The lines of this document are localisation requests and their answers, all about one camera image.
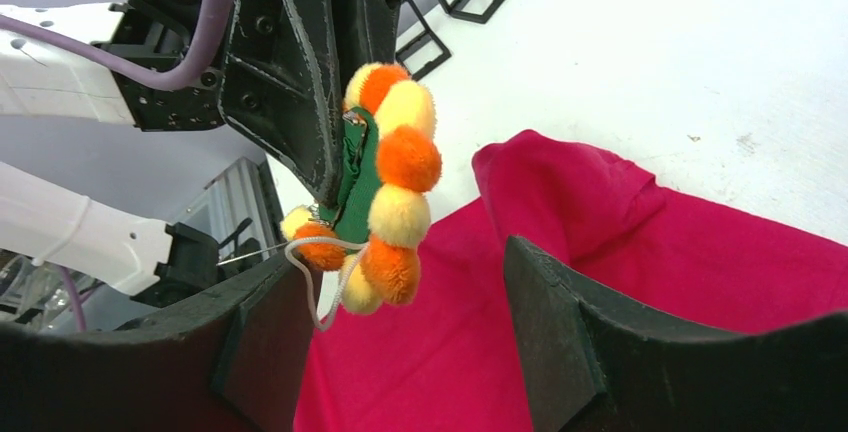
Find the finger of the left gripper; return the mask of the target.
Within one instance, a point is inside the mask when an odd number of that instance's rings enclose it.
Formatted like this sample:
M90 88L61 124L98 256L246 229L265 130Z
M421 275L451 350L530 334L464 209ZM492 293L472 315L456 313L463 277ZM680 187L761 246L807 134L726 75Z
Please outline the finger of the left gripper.
M340 85L372 62L395 61L402 0L330 0Z
M339 97L330 0L235 0L220 111L329 207L343 176Z

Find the cluttered background items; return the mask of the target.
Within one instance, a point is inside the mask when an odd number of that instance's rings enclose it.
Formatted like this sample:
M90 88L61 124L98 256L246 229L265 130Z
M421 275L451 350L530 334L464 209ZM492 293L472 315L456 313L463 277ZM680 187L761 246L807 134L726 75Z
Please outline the cluttered background items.
M101 285L81 272L49 263L35 266L25 255L1 250L1 321L46 331L67 313L84 331L83 305Z

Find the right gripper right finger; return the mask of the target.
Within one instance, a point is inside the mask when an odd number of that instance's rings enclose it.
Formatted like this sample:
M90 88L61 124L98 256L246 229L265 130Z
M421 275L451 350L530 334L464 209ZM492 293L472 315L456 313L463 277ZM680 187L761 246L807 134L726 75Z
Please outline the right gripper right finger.
M843 431L847 316L764 334L687 321L521 237L504 281L537 431Z

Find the orange yellow pompom brooch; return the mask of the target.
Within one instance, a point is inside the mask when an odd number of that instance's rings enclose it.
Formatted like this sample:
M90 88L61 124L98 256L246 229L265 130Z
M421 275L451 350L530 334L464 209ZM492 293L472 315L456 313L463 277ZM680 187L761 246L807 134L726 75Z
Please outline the orange yellow pompom brooch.
M426 195L438 183L430 91L397 63L359 67L342 102L342 187L334 206L292 209L281 221L285 258L301 270L314 326L339 309L369 315L407 305L418 291L418 247L431 225Z

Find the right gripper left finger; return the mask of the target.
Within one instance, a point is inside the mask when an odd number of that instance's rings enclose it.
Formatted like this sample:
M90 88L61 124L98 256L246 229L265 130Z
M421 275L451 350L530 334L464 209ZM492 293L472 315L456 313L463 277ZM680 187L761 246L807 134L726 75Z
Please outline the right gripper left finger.
M1 329L5 431L289 431L313 335L277 255L114 331Z

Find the red t-shirt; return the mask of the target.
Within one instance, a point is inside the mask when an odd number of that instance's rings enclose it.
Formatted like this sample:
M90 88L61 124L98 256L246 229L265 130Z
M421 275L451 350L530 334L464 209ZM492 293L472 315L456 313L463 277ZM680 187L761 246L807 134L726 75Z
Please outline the red t-shirt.
M415 302L349 314L311 346L298 431L537 431L504 281L521 237L675 317L757 335L847 316L847 250L659 186L612 152L533 131L477 152L479 197L419 249Z

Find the aluminium front rail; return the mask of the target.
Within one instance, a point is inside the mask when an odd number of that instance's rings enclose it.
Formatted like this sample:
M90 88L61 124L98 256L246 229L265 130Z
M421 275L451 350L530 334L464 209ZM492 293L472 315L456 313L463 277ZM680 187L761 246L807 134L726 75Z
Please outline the aluminium front rail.
M236 160L207 184L181 220L213 237L222 260L280 243L279 204L266 175L265 164Z

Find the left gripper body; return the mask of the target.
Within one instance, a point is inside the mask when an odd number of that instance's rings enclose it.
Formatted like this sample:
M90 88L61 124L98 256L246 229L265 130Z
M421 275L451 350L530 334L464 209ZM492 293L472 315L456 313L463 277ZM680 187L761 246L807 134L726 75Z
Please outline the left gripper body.
M201 0L125 0L109 10L122 18L112 37L94 46L154 72L179 65L194 37ZM113 74L135 126L145 132L202 131L224 125L217 107L223 47L188 88L158 91Z

